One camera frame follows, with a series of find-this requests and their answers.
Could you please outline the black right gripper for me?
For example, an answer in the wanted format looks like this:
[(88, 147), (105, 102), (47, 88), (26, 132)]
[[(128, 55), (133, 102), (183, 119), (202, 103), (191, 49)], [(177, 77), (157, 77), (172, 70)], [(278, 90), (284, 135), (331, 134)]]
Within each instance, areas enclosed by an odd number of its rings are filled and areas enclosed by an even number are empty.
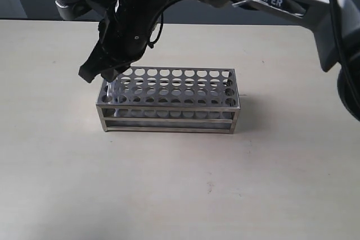
[(155, 16), (169, 0), (116, 0), (99, 23), (99, 40), (78, 75), (108, 82), (128, 70), (145, 52)]

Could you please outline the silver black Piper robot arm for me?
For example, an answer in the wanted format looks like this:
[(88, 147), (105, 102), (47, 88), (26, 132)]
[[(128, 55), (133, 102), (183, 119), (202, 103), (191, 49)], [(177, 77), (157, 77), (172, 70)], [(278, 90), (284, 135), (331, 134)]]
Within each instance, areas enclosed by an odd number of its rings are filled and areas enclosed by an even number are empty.
[[(184, 0), (116, 0), (99, 25), (99, 39), (79, 75), (91, 82), (97, 75), (111, 82), (138, 61), (163, 12)], [(359, 0), (199, 0), (213, 7), (263, 11), (309, 29), (323, 71), (341, 69), (337, 90), (344, 107), (359, 118)]]

